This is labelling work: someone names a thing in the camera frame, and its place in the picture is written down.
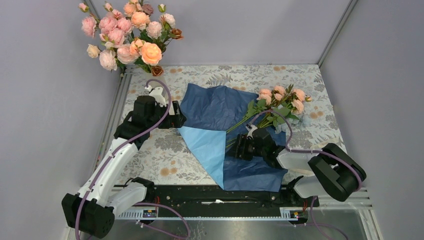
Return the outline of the cream printed ribbon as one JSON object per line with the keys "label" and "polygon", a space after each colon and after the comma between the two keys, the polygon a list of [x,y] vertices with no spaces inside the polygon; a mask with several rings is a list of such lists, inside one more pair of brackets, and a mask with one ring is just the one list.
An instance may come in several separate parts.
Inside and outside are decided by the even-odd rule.
{"label": "cream printed ribbon", "polygon": [[293,149],[305,150],[306,152],[295,153],[294,151],[292,151],[290,154],[290,157],[293,158],[293,160],[290,160],[289,169],[299,174],[303,174],[306,176],[313,176],[314,175],[313,170],[308,164],[308,161],[312,157],[315,157],[318,155],[317,153],[313,153],[313,151],[318,151],[318,150],[323,151],[323,148],[330,144],[336,145],[338,147],[336,143],[329,142],[329,141],[321,142],[321,143],[312,145],[310,147],[300,147],[300,146],[294,147]]}

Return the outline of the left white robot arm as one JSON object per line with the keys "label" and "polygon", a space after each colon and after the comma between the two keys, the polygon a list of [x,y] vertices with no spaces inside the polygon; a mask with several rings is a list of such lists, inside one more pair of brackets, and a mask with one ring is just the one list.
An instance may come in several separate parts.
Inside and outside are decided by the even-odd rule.
{"label": "left white robot arm", "polygon": [[75,194],[67,193],[61,202],[66,222],[80,234],[102,239],[111,230],[116,217],[141,203],[151,206],[147,218],[158,214],[159,197],[155,184],[135,177],[118,193],[110,192],[127,163],[140,150],[154,129],[176,129],[186,121],[178,101],[160,102],[158,97],[139,96],[123,122],[116,128],[103,160],[87,182]]}

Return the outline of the flower bouquet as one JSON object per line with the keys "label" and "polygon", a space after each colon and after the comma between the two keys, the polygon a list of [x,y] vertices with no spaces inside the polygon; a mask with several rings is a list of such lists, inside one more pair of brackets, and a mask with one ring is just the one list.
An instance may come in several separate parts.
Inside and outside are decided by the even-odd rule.
{"label": "flower bouquet", "polygon": [[255,126],[259,129],[273,129],[276,134],[285,133],[288,130],[285,120],[294,124],[302,122],[301,115],[304,113],[305,104],[311,101],[311,96],[299,88],[294,88],[293,84],[260,89],[258,97],[248,102],[241,120],[227,129],[226,133],[234,133],[238,127],[251,120],[255,121]]}

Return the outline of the blue wrapping paper sheet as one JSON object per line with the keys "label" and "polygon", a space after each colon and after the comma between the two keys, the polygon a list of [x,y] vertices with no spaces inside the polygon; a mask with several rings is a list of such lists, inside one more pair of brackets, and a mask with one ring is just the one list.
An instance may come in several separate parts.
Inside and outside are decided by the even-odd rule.
{"label": "blue wrapping paper sheet", "polygon": [[247,133],[243,125],[227,133],[245,116],[258,95],[227,86],[203,88],[187,85],[180,109],[186,117],[179,128],[190,152],[209,176],[225,191],[278,192],[286,169],[273,168],[262,157],[252,160],[227,155],[230,140]]}

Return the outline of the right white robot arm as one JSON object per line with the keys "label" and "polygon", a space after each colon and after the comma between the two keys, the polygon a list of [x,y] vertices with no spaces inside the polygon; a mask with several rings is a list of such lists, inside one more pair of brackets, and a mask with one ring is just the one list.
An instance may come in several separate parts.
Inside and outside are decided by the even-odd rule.
{"label": "right white robot arm", "polygon": [[262,128],[238,134],[228,153],[245,161],[261,157],[275,169],[312,172],[311,176],[300,176],[289,183],[286,198],[293,206],[301,205],[309,197],[323,194],[344,202],[361,188],[367,178],[363,168],[334,143],[328,143],[320,150],[289,150],[276,144]]}

